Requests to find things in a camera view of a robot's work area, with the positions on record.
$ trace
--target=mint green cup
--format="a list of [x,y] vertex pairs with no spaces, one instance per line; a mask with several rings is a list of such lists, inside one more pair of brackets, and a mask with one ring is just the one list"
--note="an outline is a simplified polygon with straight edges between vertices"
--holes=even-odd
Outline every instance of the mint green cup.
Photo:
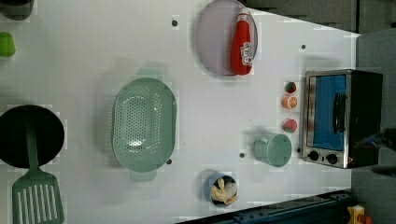
[[254,143],[256,159],[266,164],[282,167],[291,157],[291,141],[282,133],[268,133]]

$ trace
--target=toaster oven door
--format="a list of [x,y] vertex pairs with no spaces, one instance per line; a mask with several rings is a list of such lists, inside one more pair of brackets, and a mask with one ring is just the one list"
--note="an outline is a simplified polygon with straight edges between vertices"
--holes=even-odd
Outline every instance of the toaster oven door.
[[309,78],[307,145],[344,150],[347,76]]

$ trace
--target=white tabletop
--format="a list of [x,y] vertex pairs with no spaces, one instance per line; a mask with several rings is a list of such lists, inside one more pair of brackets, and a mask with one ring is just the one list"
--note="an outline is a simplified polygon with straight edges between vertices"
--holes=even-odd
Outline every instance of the white tabletop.
[[[283,168],[255,161],[251,147],[257,134],[283,133],[283,119],[300,119],[280,106],[286,81],[354,67],[356,35],[251,10],[259,29],[253,74],[222,77],[200,64],[193,44],[208,2],[40,0],[27,21],[0,18],[17,47],[0,60],[0,111],[44,105],[65,126],[60,155],[42,166],[58,178],[65,223],[174,223],[350,188],[350,170],[298,158],[301,130],[288,134],[293,152]],[[177,145],[155,180],[135,183],[112,151],[111,122],[118,92],[143,67],[162,71],[177,98]],[[239,183],[239,200],[225,209],[203,194],[214,171]],[[12,184],[24,173],[0,163],[0,223],[12,223]]]

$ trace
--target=toaster oven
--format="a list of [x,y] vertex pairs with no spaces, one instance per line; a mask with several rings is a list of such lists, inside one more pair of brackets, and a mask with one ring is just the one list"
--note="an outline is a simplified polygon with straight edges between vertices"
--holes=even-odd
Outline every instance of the toaster oven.
[[307,72],[303,160],[344,169],[378,164],[378,147],[361,142],[380,131],[381,101],[381,74]]

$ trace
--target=bottle label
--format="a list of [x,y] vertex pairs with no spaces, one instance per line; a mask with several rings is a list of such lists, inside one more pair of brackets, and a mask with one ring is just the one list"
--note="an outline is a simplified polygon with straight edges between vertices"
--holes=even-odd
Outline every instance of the bottle label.
[[249,15],[247,14],[239,14],[238,21],[247,21],[249,20]]
[[244,43],[244,46],[241,47],[241,56],[243,65],[253,65],[253,45],[251,43]]

